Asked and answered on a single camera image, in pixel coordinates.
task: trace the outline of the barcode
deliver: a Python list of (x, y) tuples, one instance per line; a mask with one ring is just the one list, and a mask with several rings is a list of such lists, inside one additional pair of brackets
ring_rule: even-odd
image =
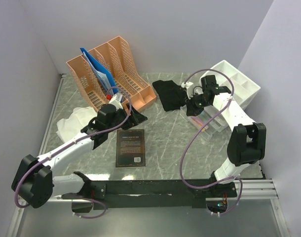
[(141, 162), (141, 158), (140, 158), (140, 157), (134, 157), (134, 162), (135, 162), (135, 163)]

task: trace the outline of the table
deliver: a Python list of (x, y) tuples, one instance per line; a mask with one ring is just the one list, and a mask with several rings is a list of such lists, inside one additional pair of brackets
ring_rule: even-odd
[[(145, 73), (140, 76), (149, 84), (156, 80), (173, 80), (181, 84), (186, 73)], [(56, 135), (56, 123), (67, 119), (75, 107), (87, 107), (71, 75), (62, 78), (58, 98), (54, 107), (50, 127), (45, 139), (43, 152), (49, 152), (63, 144)], [(142, 112), (148, 120), (134, 127), (145, 130), (146, 167), (116, 168), (116, 132), (100, 147), (70, 163), (60, 175), (80, 171), (94, 180), (160, 180), (180, 179), (180, 157), (196, 132), (196, 128), (185, 120), (180, 111), (165, 112), (157, 95), (156, 102)], [(184, 161), (184, 177), (207, 179), (226, 159), (226, 148), (230, 138), (229, 128), (216, 133), (207, 142), (198, 136), (187, 152)], [(241, 178), (263, 178), (260, 164), (250, 165), (241, 173)]]

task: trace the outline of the black cloth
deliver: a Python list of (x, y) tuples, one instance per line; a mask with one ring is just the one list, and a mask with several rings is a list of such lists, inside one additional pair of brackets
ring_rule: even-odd
[(187, 92), (172, 80), (157, 80), (152, 85), (159, 95), (164, 111), (179, 110), (186, 104)]

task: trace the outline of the orange object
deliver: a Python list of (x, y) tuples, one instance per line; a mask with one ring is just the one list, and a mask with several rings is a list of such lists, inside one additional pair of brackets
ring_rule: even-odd
[[(130, 95), (132, 105), (137, 111), (143, 111), (156, 101), (153, 88), (138, 75), (130, 46), (122, 37), (118, 36), (88, 53), (112, 74), (116, 86)], [(108, 103), (106, 91), (83, 55), (68, 61), (67, 65), (80, 94), (89, 106), (98, 111), (103, 104)], [(127, 100), (122, 103), (124, 108), (127, 103)]]

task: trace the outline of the metal frame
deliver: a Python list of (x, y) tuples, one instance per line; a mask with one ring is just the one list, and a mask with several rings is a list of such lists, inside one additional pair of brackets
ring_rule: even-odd
[[(61, 81), (54, 99), (53, 108), (50, 114), (50, 118), (46, 127), (46, 131), (44, 134), (44, 138), (41, 144), (41, 148), (39, 151), (39, 155), (43, 154), (46, 149), (46, 144), (48, 142), (49, 136), (49, 130), (53, 124), (53, 115), (56, 110), (57, 100), (61, 93), (62, 83), (65, 79), (66, 75), (62, 75)], [(240, 189), (240, 184), (238, 181), (235, 182), (236, 190)], [(206, 198), (207, 201), (209, 200), (220, 200), (221, 198)], [(287, 228), (287, 224), (281, 209), (281, 205), (278, 199), (277, 192), (275, 190), (274, 184), (272, 180), (267, 179), (250, 179), (250, 180), (243, 180), (243, 191), (242, 191), (242, 200), (252, 200), (252, 199), (270, 199), (272, 208), (275, 214), (276, 221), (278, 223), (278, 227), (281, 233), (282, 237), (289, 237), (289, 231)], [(61, 199), (61, 196), (52, 197), (48, 200), (48, 202), (88, 202), (85, 200), (80, 199)], [(16, 237), (20, 223), (22, 220), (24, 210), (20, 209), (18, 207), (15, 208), (14, 214), (12, 216), (11, 223), (9, 225), (9, 229), (7, 232), (7, 237)]]

